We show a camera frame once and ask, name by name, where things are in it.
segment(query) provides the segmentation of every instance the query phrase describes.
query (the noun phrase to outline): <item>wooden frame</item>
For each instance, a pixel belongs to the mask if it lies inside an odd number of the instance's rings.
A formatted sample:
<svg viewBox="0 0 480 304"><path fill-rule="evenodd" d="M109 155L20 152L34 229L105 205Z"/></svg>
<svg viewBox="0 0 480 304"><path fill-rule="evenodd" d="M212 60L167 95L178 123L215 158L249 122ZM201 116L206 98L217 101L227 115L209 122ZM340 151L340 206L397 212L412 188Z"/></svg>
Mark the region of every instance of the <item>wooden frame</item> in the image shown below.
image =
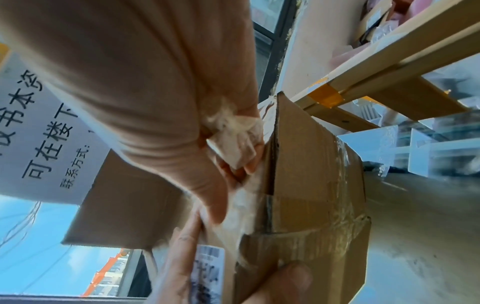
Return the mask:
<svg viewBox="0 0 480 304"><path fill-rule="evenodd" d="M421 75L479 52L480 1L442 0L292 101L312 116L352 132L377 126L337 106L364 96L412 120L465 112L466 107Z"/></svg>

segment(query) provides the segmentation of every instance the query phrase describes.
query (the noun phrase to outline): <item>wooden slat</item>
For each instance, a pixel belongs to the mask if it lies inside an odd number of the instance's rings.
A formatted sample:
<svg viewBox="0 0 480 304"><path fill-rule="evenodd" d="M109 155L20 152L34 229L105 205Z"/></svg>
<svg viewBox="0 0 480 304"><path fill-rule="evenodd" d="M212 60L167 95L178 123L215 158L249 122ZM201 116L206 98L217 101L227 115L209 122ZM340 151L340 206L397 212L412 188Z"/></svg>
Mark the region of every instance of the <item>wooden slat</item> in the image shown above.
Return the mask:
<svg viewBox="0 0 480 304"><path fill-rule="evenodd" d="M427 48L398 65L376 74L352 88L341 92L344 102L352 101L372 92L382 90L395 83L403 82L444 67L480 52L480 23L461 31L430 48Z"/></svg>
<svg viewBox="0 0 480 304"><path fill-rule="evenodd" d="M343 109L329 109L314 101L311 106L304 108L304 110L311 116L315 116L351 132L360 132L378 128L377 125L374 125L373 123Z"/></svg>
<svg viewBox="0 0 480 304"><path fill-rule="evenodd" d="M467 111L467 108L422 77L395 84L369 96L413 120Z"/></svg>
<svg viewBox="0 0 480 304"><path fill-rule="evenodd" d="M344 91L478 22L479 0L437 2L333 70L328 83Z"/></svg>

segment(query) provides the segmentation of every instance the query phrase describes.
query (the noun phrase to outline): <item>open cardboard box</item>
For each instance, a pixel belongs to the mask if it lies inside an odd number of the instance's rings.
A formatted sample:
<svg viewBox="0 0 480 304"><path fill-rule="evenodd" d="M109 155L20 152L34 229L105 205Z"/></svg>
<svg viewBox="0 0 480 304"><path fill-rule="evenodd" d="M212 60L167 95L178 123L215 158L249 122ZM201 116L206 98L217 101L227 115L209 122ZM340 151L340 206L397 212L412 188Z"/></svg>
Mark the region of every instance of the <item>open cardboard box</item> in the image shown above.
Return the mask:
<svg viewBox="0 0 480 304"><path fill-rule="evenodd" d="M260 104L262 166L229 198L227 220L202 242L225 249L223 303L241 303L279 265L304 261L308 303L348 303L365 282L371 221L360 158L279 93ZM141 248L152 280L191 200L111 153L63 242Z"/></svg>

